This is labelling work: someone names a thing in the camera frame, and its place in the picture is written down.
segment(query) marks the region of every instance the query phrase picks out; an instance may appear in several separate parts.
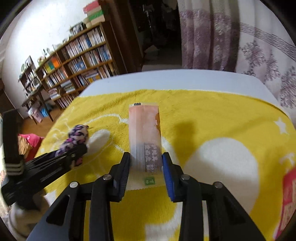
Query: fleece blanket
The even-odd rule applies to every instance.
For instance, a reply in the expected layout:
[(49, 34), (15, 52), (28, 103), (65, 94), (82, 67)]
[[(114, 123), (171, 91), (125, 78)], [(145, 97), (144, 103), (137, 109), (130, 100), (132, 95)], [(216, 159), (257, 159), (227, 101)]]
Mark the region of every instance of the fleece blanket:
[[(162, 152), (200, 182), (221, 181), (249, 213), (266, 240), (280, 221), (282, 180), (295, 162), (296, 131), (290, 119), (264, 101), (210, 91), (139, 90), (78, 97), (42, 142), (37, 155), (58, 149), (77, 124), (89, 125), (83, 164), (46, 188), (56, 198), (72, 181), (88, 183), (109, 172), (129, 151), (128, 106), (159, 104)], [(166, 187), (126, 191), (111, 203), (115, 240), (178, 240), (182, 204)], [(88, 240), (89, 205), (85, 240)]]

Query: desk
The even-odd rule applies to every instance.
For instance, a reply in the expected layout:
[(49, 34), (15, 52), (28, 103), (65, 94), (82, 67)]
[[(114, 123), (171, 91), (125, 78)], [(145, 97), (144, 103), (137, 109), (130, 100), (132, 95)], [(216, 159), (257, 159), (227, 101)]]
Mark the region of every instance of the desk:
[(42, 97), (42, 94), (41, 94), (41, 91), (44, 89), (43, 85), (40, 84), (39, 87), (37, 87), (37, 89), (34, 91), (34, 93), (32, 93), (31, 95), (28, 96), (28, 98), (22, 103), (22, 107), (26, 106), (27, 109), (29, 110), (30, 109), (30, 106), (29, 106), (29, 102), (30, 101), (37, 101), (37, 96), (39, 96), (39, 99), (41, 100), (41, 103), (42, 103), (42, 106), (45, 108), (46, 110), (46, 113), (48, 114), (49, 118), (51, 119), (51, 121), (53, 122), (54, 120), (52, 119), (52, 116), (50, 115), (48, 109), (47, 109), (47, 106), (45, 104), (45, 101)]

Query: green label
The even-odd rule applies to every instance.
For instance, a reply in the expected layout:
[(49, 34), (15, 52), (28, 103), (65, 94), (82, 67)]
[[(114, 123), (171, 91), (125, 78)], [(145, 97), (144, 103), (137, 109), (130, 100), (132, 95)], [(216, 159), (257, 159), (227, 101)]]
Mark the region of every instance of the green label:
[(146, 177), (145, 178), (145, 186), (147, 185), (155, 185), (154, 177)]

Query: silver rivet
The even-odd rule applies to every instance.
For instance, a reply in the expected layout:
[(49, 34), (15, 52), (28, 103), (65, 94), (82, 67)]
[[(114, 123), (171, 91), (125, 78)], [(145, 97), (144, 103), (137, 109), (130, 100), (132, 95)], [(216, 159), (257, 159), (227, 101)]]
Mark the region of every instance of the silver rivet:
[(190, 176), (187, 174), (182, 174), (181, 178), (182, 178), (182, 180), (189, 180)]
[(105, 181), (110, 180), (111, 178), (112, 178), (112, 176), (111, 176), (110, 174), (105, 174), (105, 175), (103, 176), (103, 179), (104, 179)]
[(214, 182), (214, 186), (216, 188), (222, 188), (223, 187), (223, 184), (221, 182)]
[(78, 182), (71, 182), (70, 188), (76, 188), (78, 186)]

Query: table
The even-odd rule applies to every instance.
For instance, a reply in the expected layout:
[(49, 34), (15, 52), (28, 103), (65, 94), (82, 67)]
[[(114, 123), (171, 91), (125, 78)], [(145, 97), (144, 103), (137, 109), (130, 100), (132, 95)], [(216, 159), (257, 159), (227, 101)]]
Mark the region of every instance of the table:
[(51, 121), (53, 122), (54, 120), (52, 119), (52, 116), (50, 115), (49, 110), (47, 109), (47, 106), (46, 106), (45, 101), (44, 101), (44, 99), (43, 99), (43, 97), (42, 97), (42, 94), (41, 94), (41, 91), (42, 91), (43, 89), (44, 89), (43, 85), (42, 85), (42, 84), (39, 85), (39, 86), (37, 87), (37, 89), (34, 91), (34, 93), (31, 94), (31, 95), (29, 95), (29, 96), (27, 97), (27, 99), (22, 103), (22, 107), (26, 106), (27, 109), (29, 110), (29, 109), (30, 109), (29, 102), (30, 102), (30, 101), (37, 101), (37, 96), (39, 96), (39, 99), (41, 100), (42, 106), (45, 108), (46, 113), (48, 114), (49, 118), (50, 118)]

